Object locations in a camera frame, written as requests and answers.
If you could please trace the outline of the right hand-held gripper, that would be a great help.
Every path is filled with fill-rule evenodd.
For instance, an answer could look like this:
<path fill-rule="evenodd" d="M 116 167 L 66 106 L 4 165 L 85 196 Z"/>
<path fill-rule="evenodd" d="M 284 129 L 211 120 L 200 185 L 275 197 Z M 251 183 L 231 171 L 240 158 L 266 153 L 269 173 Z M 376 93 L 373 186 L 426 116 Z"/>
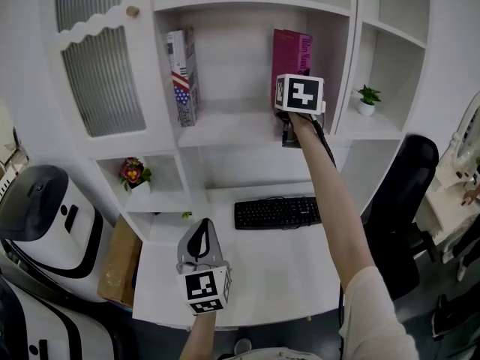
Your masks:
<path fill-rule="evenodd" d="M 325 141 L 322 126 L 317 117 L 326 111 L 323 100 L 324 79 L 314 76 L 286 73 L 276 77 L 273 108 L 275 116 L 283 123 L 282 146 L 300 149 L 293 130 L 291 113 L 297 113 L 313 124 L 317 136 Z"/>

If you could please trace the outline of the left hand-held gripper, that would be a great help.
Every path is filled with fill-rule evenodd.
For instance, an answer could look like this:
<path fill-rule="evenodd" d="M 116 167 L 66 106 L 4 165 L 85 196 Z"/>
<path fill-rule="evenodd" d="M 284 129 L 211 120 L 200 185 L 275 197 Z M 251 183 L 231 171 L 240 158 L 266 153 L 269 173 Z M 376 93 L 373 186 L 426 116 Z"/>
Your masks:
<path fill-rule="evenodd" d="M 178 243 L 177 253 L 182 263 L 220 265 L 224 261 L 215 226 L 208 218 L 189 227 Z M 194 316 L 227 307 L 232 283 L 228 265 L 195 271 L 190 265 L 176 280 L 184 303 Z"/>

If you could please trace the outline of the magenta book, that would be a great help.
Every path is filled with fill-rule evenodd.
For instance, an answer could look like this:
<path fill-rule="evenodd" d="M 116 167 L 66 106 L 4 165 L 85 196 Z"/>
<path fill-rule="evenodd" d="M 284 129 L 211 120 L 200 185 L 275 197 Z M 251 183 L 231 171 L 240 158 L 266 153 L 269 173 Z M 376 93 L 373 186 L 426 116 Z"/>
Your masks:
<path fill-rule="evenodd" d="M 277 76 L 295 74 L 309 76 L 313 37 L 297 31 L 275 29 L 271 67 L 271 106 L 275 105 Z"/>

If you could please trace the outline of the person's left forearm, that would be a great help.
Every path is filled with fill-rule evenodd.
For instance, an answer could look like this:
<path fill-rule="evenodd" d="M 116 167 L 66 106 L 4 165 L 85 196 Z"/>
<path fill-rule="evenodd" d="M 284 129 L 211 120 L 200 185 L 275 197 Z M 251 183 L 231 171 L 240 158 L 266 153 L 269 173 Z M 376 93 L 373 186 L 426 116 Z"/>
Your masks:
<path fill-rule="evenodd" d="M 179 360 L 212 360 L 216 312 L 197 315 Z"/>

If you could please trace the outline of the striped flag print book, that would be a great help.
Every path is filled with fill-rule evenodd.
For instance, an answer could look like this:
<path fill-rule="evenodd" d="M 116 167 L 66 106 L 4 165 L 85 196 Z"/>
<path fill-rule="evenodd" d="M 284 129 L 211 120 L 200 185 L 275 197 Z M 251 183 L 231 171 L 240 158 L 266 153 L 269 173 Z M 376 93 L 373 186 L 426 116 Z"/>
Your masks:
<path fill-rule="evenodd" d="M 178 120 L 183 128 L 193 127 L 200 109 L 194 29 L 170 31 L 166 40 Z"/>

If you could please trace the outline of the green potted plant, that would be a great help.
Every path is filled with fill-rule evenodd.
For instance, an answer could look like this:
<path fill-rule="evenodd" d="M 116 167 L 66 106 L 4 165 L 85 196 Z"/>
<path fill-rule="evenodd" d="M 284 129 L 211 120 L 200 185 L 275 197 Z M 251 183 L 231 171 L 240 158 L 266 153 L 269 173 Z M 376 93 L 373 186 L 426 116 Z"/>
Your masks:
<path fill-rule="evenodd" d="M 381 102 L 379 96 L 381 91 L 363 85 L 357 92 L 361 95 L 357 105 L 358 112 L 363 116 L 372 116 L 375 111 L 375 103 Z"/>

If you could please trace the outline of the brown cardboard box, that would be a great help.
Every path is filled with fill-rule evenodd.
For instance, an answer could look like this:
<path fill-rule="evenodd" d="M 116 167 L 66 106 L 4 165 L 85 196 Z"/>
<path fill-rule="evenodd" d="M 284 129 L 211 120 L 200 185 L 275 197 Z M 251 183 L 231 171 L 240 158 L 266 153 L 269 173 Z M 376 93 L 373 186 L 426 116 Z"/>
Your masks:
<path fill-rule="evenodd" d="M 120 215 L 100 272 L 97 295 L 127 311 L 134 306 L 134 293 L 143 242 Z"/>

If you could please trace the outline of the black keyboard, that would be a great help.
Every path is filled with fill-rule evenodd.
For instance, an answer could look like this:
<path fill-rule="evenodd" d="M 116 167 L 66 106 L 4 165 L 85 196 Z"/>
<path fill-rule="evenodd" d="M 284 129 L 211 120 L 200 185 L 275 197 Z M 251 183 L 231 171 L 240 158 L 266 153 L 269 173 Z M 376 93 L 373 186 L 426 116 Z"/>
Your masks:
<path fill-rule="evenodd" d="M 233 214 L 237 230 L 296 230 L 322 223 L 314 196 L 236 202 Z"/>

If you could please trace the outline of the pink potted flowers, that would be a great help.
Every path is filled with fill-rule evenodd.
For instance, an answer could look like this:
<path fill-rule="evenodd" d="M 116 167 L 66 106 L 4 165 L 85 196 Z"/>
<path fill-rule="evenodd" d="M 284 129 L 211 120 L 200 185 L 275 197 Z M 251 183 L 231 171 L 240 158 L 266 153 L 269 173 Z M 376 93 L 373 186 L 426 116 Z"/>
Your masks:
<path fill-rule="evenodd" d="M 127 157 L 121 165 L 118 178 L 122 187 L 129 191 L 144 182 L 150 182 L 152 172 L 137 157 Z"/>

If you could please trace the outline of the white machine with grey top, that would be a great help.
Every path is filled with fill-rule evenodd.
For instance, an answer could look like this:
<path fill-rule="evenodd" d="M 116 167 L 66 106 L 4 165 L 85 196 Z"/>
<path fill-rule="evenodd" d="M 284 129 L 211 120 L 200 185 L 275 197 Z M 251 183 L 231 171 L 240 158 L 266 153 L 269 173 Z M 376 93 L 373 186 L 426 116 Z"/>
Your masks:
<path fill-rule="evenodd" d="M 91 275 L 113 228 L 60 167 L 30 166 L 0 200 L 0 239 L 63 278 Z"/>

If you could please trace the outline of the black office chair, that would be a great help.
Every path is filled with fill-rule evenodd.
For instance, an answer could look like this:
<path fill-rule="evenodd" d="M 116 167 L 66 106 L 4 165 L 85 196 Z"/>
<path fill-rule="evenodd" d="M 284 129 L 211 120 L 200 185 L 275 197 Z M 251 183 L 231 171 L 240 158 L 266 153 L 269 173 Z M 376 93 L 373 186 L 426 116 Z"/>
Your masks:
<path fill-rule="evenodd" d="M 415 255 L 425 251 L 433 263 L 440 259 L 431 234 L 414 221 L 438 162 L 432 140 L 407 135 L 368 207 L 367 243 L 393 300 L 419 285 Z"/>

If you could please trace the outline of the white oval vanity mirror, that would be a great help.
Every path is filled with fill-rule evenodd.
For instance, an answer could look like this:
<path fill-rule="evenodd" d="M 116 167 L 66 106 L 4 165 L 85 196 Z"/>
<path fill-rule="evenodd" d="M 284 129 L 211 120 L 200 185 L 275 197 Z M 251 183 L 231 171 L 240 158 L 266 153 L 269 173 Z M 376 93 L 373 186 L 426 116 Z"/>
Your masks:
<path fill-rule="evenodd" d="M 470 101 L 445 152 L 446 164 L 457 171 L 467 170 L 480 151 L 480 91 Z"/>

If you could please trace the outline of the white vanity table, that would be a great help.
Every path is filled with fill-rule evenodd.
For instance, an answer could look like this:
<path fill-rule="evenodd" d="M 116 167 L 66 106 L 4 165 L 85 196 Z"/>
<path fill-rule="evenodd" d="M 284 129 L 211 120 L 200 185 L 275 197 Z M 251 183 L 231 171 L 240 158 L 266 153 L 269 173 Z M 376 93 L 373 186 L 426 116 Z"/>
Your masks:
<path fill-rule="evenodd" d="M 453 239 L 480 215 L 480 196 L 469 205 L 464 199 L 467 191 L 480 185 L 477 171 L 480 160 L 474 157 L 460 167 L 456 167 L 454 161 L 452 154 L 442 157 L 426 193 L 433 221 L 431 234 L 436 244 Z"/>

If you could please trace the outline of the person's cream shirt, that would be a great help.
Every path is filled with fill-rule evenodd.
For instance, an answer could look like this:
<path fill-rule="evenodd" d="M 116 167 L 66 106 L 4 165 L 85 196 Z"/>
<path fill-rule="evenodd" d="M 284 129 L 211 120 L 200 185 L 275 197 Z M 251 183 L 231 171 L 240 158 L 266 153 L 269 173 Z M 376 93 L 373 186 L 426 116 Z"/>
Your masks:
<path fill-rule="evenodd" d="M 343 360 L 419 360 L 414 339 L 398 321 L 375 266 L 354 275 L 345 291 Z"/>

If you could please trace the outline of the white cabinet door with knob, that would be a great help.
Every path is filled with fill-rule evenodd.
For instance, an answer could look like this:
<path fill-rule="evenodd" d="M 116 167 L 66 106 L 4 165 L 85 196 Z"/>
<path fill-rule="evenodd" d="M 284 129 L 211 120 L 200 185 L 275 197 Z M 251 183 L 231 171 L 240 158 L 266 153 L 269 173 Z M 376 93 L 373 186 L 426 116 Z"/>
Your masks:
<path fill-rule="evenodd" d="M 137 6 L 129 17 L 126 7 Z M 155 155 L 176 147 L 176 105 L 153 0 L 39 0 L 55 98 L 89 158 Z"/>

